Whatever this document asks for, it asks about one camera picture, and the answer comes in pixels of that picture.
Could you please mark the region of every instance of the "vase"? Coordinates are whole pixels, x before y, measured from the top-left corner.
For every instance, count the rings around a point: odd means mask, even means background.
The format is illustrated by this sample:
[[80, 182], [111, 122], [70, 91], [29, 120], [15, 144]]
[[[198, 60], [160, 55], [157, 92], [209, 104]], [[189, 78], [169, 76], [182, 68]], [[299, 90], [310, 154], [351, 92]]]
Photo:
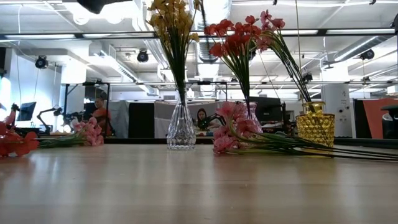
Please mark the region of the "vase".
[[250, 106], [250, 113], [246, 112], [246, 117], [248, 119], [251, 119], [254, 121], [254, 124], [256, 125], [256, 132], [262, 133], [261, 123], [259, 122], [259, 120], [257, 119], [257, 116], [256, 116], [257, 103], [250, 102], [249, 106]]
[[308, 141], [333, 147], [335, 140], [335, 115], [323, 113], [325, 103], [304, 103], [303, 115], [296, 116], [298, 136]]
[[187, 105], [187, 94], [177, 90], [177, 104], [172, 115], [167, 134], [167, 148], [177, 151], [190, 151], [195, 148], [196, 136], [193, 121]]

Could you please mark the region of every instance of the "pink flower bunch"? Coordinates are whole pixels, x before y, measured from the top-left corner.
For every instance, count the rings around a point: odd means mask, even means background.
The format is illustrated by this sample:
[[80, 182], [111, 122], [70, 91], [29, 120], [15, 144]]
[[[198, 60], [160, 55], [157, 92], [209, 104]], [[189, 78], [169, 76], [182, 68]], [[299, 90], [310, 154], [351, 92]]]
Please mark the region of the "pink flower bunch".
[[253, 132], [256, 132], [255, 122], [247, 118], [247, 109], [243, 103], [224, 102], [216, 113], [224, 118], [227, 125], [219, 127], [214, 132], [214, 148], [216, 154], [224, 154], [234, 149], [242, 148], [243, 145], [237, 137], [250, 138]]
[[101, 135], [102, 129], [97, 125], [97, 120], [92, 117], [87, 123], [76, 120], [72, 121], [75, 134], [80, 135], [85, 139], [88, 146], [100, 146], [104, 144], [104, 137]]

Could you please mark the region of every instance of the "ceiling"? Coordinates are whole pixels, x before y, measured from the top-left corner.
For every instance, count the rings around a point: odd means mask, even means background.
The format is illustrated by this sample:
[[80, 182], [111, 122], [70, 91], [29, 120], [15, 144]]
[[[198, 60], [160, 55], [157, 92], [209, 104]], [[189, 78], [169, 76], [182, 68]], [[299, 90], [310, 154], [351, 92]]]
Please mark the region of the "ceiling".
[[[108, 22], [106, 16], [91, 18], [86, 24], [80, 26], [73, 20], [74, 11], [61, 1], [48, 1], [40, 4], [1, 4], [0, 1], [0, 33], [2, 34], [24, 34], [24, 33], [77, 33], [77, 32], [129, 32], [136, 31], [132, 22], [141, 15], [137, 15], [130, 5], [132, 2], [125, 2], [113, 15], [123, 15], [124, 19], [118, 24]], [[233, 22], [244, 21], [248, 15], [259, 16], [261, 11], [268, 9], [274, 17], [283, 18], [286, 22], [286, 29], [322, 29], [322, 28], [380, 28], [389, 27], [389, 24], [396, 16], [398, 1], [389, 1], [390, 4], [384, 4], [385, 1], [377, 1], [374, 5], [369, 5], [368, 0], [352, 1], [298, 1], [298, 7], [294, 6], [295, 1], [279, 1], [276, 6], [273, 1], [232, 1], [229, 19]], [[215, 10], [207, 10], [208, 14], [217, 14]], [[334, 37], [286, 37], [286, 43], [301, 66], [309, 62], [315, 66], [307, 67], [306, 72], [311, 72], [314, 80], [319, 80], [319, 74], [322, 72], [319, 66], [319, 59], [325, 58], [325, 55], [339, 52], [347, 46], [361, 39], [361, 36], [334, 36]], [[149, 51], [149, 61], [139, 63], [136, 59], [139, 49], [147, 48], [146, 43], [139, 39], [117, 39], [117, 40], [96, 40], [96, 44], [102, 46], [113, 46], [117, 51], [117, 59], [123, 63], [126, 68], [143, 82], [163, 82], [158, 74], [158, 61]], [[92, 41], [82, 40], [25, 40], [21, 42], [22, 49], [67, 49], [70, 52], [83, 58], [93, 68], [88, 72], [89, 78], [102, 78], [109, 82], [120, 82], [121, 75], [109, 69], [103, 62], [95, 60], [93, 55], [87, 55], [87, 48]], [[396, 68], [397, 66], [397, 39], [392, 37], [389, 40], [372, 48], [375, 57], [372, 60], [362, 61], [351, 58], [346, 61], [349, 65], [349, 75], [351, 80], [360, 81], [364, 75], [374, 77], [372, 80], [392, 80], [398, 76], [397, 70], [383, 72], [387, 68]], [[289, 81], [285, 68], [280, 60], [272, 52], [263, 52], [261, 57], [255, 56], [251, 67], [251, 81], [268, 81], [266, 71], [274, 81]], [[217, 77], [214, 81], [229, 81], [233, 75], [226, 65], [220, 64]], [[201, 79], [198, 72], [197, 48], [196, 44], [190, 46], [187, 59], [187, 78], [190, 80]], [[369, 91], [382, 91], [387, 85], [369, 86]], [[263, 89], [272, 88], [269, 85], [253, 85], [253, 88]], [[294, 89], [294, 86], [275, 86], [278, 89]], [[362, 85], [351, 86], [350, 88], [362, 88]], [[137, 88], [123, 88], [123, 91], [138, 90]]]

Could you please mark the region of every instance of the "gold vase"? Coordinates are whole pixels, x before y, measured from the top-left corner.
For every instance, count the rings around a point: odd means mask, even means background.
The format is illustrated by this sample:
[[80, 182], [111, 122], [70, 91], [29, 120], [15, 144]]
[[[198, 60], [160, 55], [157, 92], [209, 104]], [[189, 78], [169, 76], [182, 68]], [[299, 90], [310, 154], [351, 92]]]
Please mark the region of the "gold vase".
[[333, 147], [335, 115], [323, 113], [325, 102], [304, 103], [305, 114], [296, 117], [298, 136], [311, 142]]

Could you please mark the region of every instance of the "table surface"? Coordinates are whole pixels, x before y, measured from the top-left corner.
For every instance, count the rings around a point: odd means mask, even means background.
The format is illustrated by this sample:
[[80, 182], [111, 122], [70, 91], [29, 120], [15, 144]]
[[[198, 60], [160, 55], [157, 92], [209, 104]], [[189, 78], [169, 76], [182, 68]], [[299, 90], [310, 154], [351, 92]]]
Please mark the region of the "table surface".
[[0, 223], [394, 223], [398, 163], [214, 156], [211, 146], [0, 159]]

